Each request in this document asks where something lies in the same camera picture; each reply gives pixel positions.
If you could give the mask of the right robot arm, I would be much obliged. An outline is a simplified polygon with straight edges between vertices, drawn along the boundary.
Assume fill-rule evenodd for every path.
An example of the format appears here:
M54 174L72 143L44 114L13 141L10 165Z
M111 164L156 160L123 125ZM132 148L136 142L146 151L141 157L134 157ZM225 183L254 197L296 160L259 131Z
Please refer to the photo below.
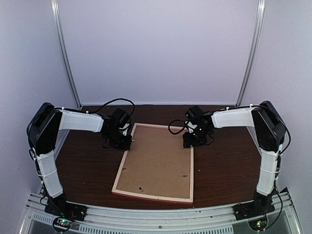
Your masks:
M185 114L183 128L184 148L208 145L215 129L227 127L252 127L261 154L260 174L255 201L250 204L254 215L262 214L269 206L269 197L280 171L281 156L287 128L270 101L245 107L226 107L204 112L199 106L191 107Z

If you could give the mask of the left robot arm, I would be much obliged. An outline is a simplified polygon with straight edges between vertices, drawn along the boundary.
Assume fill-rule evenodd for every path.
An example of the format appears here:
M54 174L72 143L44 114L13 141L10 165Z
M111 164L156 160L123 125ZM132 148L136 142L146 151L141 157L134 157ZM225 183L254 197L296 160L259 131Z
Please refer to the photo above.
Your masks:
M51 208L59 216L70 212L70 205L62 200L63 188L59 180L54 154L59 131L75 130L101 133L108 140L109 147L129 150L132 136L128 134L131 114L121 108L108 116L98 111L83 112L63 107L55 107L45 102L36 112L26 129L29 154L35 162L47 196L53 201Z

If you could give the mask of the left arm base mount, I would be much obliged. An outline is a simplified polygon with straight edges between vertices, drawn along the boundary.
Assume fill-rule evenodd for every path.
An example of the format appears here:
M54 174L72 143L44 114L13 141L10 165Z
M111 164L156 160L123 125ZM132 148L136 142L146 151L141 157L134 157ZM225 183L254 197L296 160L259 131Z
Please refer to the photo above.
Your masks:
M52 221L52 227L56 232L64 233L70 230L75 221L85 220L87 207L68 202L65 193L55 198L45 193L44 197L48 199L44 211L56 216Z

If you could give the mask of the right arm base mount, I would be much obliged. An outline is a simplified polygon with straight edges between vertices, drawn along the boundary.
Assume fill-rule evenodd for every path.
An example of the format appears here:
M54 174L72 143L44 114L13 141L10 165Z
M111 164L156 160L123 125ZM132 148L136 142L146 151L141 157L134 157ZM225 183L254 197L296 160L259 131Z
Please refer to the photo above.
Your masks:
M272 200L273 195L274 191L267 196L255 192L253 201L234 205L233 210L236 220L247 219L252 231L265 231L269 225L268 213L275 211Z

